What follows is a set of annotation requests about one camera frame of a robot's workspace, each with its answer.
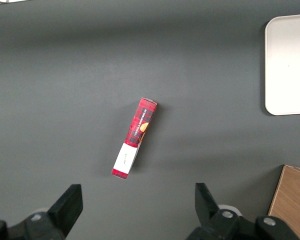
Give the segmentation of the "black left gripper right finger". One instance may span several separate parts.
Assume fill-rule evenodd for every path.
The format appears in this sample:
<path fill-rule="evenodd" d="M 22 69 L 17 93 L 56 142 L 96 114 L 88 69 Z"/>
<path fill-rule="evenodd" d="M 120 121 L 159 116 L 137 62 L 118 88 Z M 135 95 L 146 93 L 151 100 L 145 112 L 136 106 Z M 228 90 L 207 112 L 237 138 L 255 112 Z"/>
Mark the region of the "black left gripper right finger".
<path fill-rule="evenodd" d="M 239 229 L 239 216 L 221 209 L 205 183 L 195 184 L 195 211 L 200 222 L 188 240 L 232 240 Z"/>

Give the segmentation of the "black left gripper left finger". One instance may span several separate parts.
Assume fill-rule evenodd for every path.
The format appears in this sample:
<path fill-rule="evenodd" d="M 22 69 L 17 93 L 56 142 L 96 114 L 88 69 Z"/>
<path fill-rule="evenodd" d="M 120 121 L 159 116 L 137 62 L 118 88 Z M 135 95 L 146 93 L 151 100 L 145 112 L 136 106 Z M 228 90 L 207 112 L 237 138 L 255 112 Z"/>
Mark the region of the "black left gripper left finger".
<path fill-rule="evenodd" d="M 82 186 L 72 184 L 47 211 L 37 211 L 25 220 L 25 238 L 64 240 L 82 211 Z"/>

